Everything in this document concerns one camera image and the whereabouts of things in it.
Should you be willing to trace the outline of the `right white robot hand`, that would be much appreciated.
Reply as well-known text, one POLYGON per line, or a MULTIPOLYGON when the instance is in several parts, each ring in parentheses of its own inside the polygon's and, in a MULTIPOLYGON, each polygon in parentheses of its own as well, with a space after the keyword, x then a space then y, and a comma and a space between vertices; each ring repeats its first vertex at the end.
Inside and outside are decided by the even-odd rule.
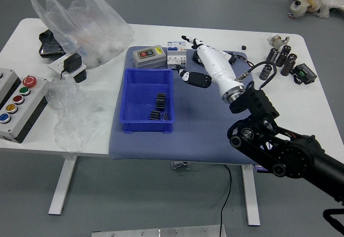
POLYGON ((208 74, 189 72, 181 66, 176 66, 182 80, 190 85, 208 88, 212 83, 219 86, 220 97, 225 103, 231 103, 245 92, 245 86, 236 79, 231 67, 232 55, 212 48, 197 38, 189 38, 185 35, 182 39, 191 43, 191 48, 196 50, 199 62, 204 66, 208 74))

